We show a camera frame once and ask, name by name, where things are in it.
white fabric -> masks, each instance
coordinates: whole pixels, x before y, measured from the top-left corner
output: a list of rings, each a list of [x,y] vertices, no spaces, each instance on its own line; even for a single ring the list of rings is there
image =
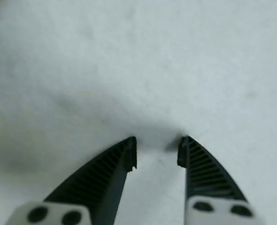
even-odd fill
[[[116,224],[180,225],[182,134],[277,224],[277,0],[0,0],[0,224],[136,135]]]

white surface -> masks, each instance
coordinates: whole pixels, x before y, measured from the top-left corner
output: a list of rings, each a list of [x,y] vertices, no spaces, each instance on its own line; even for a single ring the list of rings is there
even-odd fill
[[[194,208],[195,203],[208,203],[213,211],[200,211]],[[185,225],[264,225],[262,218],[257,215],[256,209],[250,204],[240,200],[213,198],[205,196],[193,196],[186,201]],[[244,206],[252,213],[246,217],[231,213],[234,205]]]
[[[0,0],[0,224],[129,135],[116,224],[182,224],[179,134],[277,224],[277,0]]]
[[[28,202],[14,210],[6,225],[33,225],[28,220],[29,213],[37,207],[48,209],[46,217],[37,222],[39,225],[62,225],[62,218],[68,212],[77,211],[81,214],[81,219],[77,225],[91,225],[89,210],[85,206],[73,204],[54,204],[42,202]]]

